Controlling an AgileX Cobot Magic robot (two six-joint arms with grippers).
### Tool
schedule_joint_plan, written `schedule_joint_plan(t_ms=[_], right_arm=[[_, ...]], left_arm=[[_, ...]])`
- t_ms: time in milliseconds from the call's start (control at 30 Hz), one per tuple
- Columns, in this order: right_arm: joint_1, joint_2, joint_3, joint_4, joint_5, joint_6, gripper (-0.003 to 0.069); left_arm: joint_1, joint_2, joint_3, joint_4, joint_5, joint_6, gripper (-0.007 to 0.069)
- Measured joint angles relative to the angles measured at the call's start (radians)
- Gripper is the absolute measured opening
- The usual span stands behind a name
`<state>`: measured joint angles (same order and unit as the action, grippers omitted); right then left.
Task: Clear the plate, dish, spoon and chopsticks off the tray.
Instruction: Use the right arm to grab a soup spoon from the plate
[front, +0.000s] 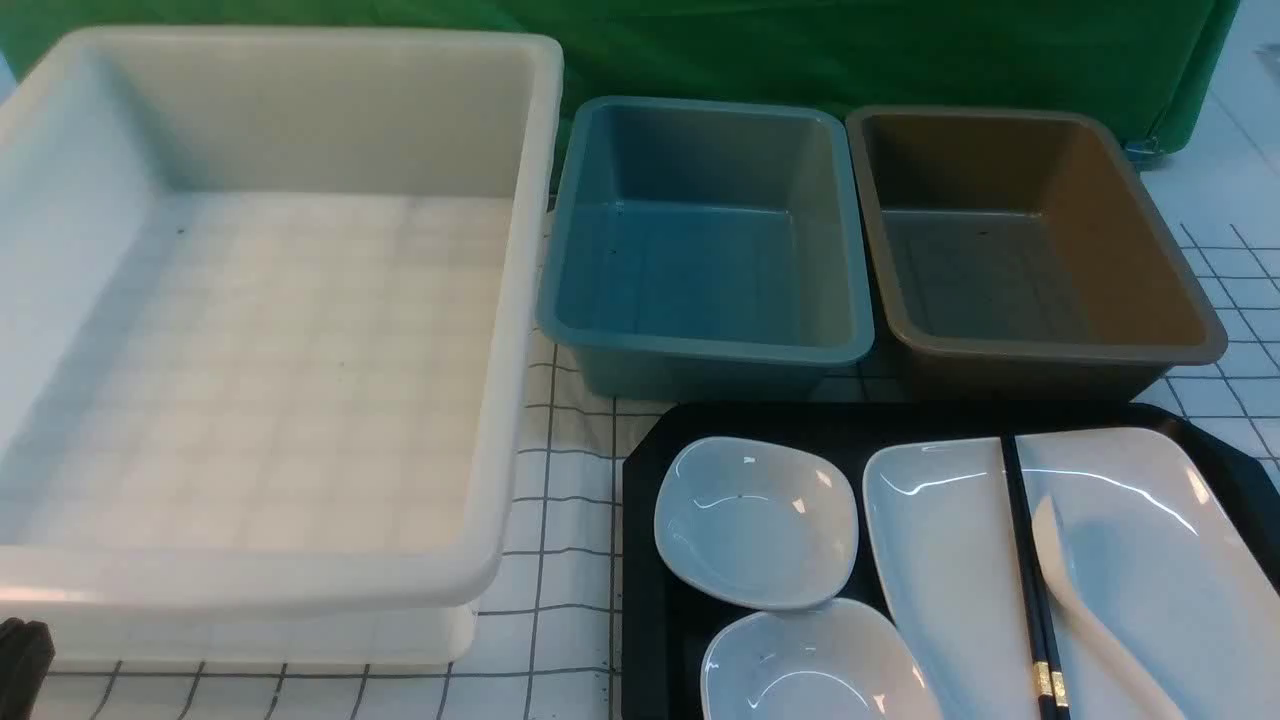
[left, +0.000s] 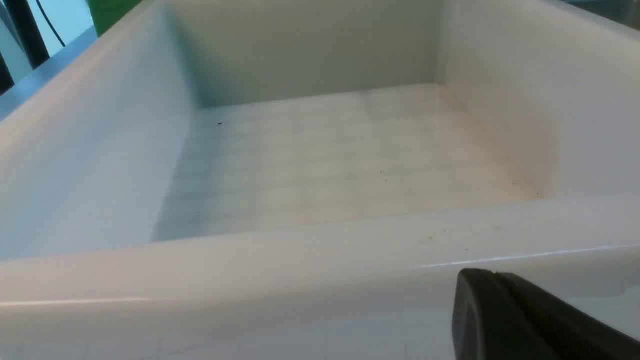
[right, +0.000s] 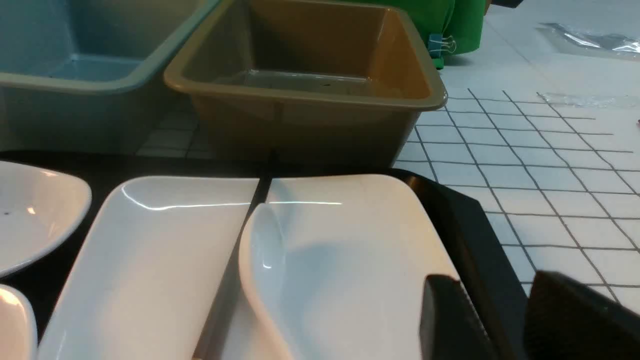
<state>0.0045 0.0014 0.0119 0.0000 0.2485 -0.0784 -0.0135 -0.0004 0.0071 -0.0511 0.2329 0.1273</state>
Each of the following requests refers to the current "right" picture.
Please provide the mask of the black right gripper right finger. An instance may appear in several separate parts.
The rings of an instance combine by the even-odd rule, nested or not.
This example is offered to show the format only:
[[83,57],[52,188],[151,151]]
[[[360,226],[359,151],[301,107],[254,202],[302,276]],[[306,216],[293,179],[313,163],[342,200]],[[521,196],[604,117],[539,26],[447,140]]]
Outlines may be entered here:
[[637,360],[640,318],[557,271],[535,273],[525,309],[530,360]]

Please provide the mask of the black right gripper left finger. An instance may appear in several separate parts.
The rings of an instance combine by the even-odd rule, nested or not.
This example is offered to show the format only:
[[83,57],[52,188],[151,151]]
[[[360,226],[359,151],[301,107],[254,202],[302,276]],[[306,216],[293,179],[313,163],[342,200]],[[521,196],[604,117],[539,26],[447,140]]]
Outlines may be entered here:
[[493,344],[455,278],[425,276],[419,323],[423,360],[496,360]]

